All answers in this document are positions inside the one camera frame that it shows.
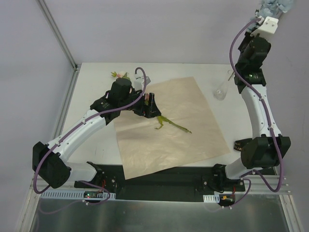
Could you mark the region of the pink flowers green leaves bunch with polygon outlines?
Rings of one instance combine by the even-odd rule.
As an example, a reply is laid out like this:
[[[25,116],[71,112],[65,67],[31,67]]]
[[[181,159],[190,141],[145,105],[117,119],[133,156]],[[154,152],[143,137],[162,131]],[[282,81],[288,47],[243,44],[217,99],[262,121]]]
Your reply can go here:
[[[114,78],[116,78],[116,79],[118,79],[118,78],[124,78],[124,79],[130,80],[130,78],[129,78],[127,72],[122,72],[122,73],[111,72],[111,76],[114,77]],[[164,117],[164,116],[157,116],[156,118],[157,118],[157,120],[158,120],[158,122],[159,122],[159,124],[160,124],[160,127],[159,127],[159,128],[155,128],[156,130],[161,129],[161,128],[164,126],[163,122],[167,122],[167,123],[169,123],[169,124],[175,126],[176,128],[178,128],[178,129],[180,129],[180,130],[182,130],[182,131],[184,131],[184,132],[186,132],[186,133],[192,133],[192,132],[191,132],[190,130],[188,130],[187,128],[182,127],[182,126],[180,126],[180,125],[178,125],[178,124],[172,122],[171,120],[169,120],[168,118],[166,118],[166,117]]]

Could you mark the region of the peach wrapping paper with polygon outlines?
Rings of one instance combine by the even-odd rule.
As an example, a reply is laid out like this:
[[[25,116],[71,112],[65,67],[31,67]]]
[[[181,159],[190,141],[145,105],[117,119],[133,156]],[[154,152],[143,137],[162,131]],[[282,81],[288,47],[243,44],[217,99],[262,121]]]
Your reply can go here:
[[[126,179],[228,154],[230,149],[193,77],[147,87],[173,124],[160,124],[132,111],[114,120]]]

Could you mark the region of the blue artificial flower stem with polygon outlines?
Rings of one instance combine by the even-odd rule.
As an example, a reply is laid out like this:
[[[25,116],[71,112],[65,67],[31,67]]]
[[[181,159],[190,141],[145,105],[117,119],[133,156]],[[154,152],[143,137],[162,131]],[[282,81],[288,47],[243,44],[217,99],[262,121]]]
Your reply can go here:
[[[294,2],[294,0],[261,0],[260,8],[255,11],[255,16],[279,18],[281,14],[292,9]]]

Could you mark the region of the black printed ribbon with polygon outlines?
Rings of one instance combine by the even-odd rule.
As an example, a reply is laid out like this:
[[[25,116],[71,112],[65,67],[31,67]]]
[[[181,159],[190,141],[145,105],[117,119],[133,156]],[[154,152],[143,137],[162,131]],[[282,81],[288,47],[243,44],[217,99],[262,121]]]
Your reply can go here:
[[[234,149],[235,151],[241,152],[242,149],[245,147],[245,145],[248,144],[251,140],[252,140],[252,138],[236,140],[236,141],[234,142],[233,149]]]

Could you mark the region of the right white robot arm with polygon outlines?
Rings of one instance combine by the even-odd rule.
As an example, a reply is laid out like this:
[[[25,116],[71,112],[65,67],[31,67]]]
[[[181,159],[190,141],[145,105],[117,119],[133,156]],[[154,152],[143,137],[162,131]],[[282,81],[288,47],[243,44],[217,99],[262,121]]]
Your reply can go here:
[[[220,191],[232,188],[235,182],[250,174],[259,175],[269,190],[278,192],[283,183],[283,158],[291,146],[272,115],[266,80],[262,71],[271,43],[268,41],[278,27],[278,19],[261,16],[252,19],[237,33],[229,49],[232,77],[242,96],[252,126],[252,138],[243,139],[240,158],[228,165],[212,168]]]

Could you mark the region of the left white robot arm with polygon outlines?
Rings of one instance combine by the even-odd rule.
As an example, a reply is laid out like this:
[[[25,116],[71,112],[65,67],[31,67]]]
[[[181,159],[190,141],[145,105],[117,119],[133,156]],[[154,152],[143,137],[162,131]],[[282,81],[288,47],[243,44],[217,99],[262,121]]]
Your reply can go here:
[[[145,97],[145,87],[149,77],[138,77],[134,82],[118,78],[104,96],[95,100],[83,117],[65,133],[46,144],[36,143],[33,147],[32,168],[48,186],[56,189],[67,181],[74,186],[91,188],[103,184],[103,171],[93,162],[69,163],[73,152],[92,134],[106,127],[121,111],[133,111],[138,116],[154,118],[161,112],[155,104],[155,95]]]

